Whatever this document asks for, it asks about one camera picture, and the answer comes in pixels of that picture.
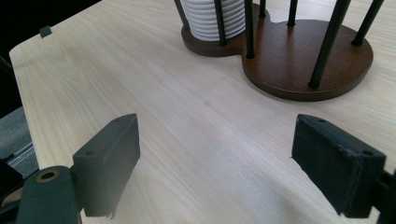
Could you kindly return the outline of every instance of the light wood tabletop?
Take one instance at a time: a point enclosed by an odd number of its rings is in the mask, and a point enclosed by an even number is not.
[[[297,19],[328,21],[334,3],[301,0]],[[344,25],[358,30],[370,4],[352,1]],[[267,1],[272,21],[285,21],[289,5]],[[40,168],[70,167],[111,120],[137,114],[141,158],[116,217],[83,223],[375,223],[375,209],[369,219],[337,216],[290,156],[296,117],[308,114],[384,152],[393,173],[395,21],[396,1],[386,0],[366,36],[375,55],[366,78],[315,103],[259,90],[240,56],[190,52],[172,0],[103,0],[10,57]]]

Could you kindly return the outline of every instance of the cup stack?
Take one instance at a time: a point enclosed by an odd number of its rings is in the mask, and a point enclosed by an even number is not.
[[[221,1],[225,36],[227,39],[245,31],[243,0]],[[184,8],[192,35],[202,41],[219,41],[214,0],[184,0]]]

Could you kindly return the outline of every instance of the screw hole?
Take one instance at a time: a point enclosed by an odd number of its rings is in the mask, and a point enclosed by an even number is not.
[[[42,180],[46,180],[46,179],[50,179],[51,177],[55,176],[55,173],[53,172],[48,172],[46,174],[43,174],[42,176],[40,176],[40,178]]]
[[[363,154],[366,155],[366,156],[373,156],[374,155],[373,152],[367,151],[367,150],[363,150]]]
[[[59,171],[57,170],[47,171],[44,174],[38,175],[35,180],[38,183],[46,183],[55,179],[56,177],[58,177],[58,175],[59,175]]]

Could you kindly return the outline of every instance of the dark wood base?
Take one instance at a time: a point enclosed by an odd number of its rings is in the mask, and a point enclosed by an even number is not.
[[[208,57],[241,55],[248,79],[260,89],[280,98],[294,101],[321,101],[342,95],[355,88],[373,63],[373,50],[367,40],[361,46],[351,45],[357,32],[342,26],[332,47],[320,86],[308,87],[327,21],[298,20],[295,26],[274,23],[267,12],[259,18],[259,6],[253,6],[255,57],[246,58],[246,33],[219,42],[196,39],[190,30],[182,29],[185,46]]]

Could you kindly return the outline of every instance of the black floor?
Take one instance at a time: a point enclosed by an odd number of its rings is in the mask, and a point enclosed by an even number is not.
[[[100,0],[1,0],[0,56],[8,63],[8,53],[38,30],[53,26]],[[17,83],[12,74],[0,69],[0,118],[21,106]]]

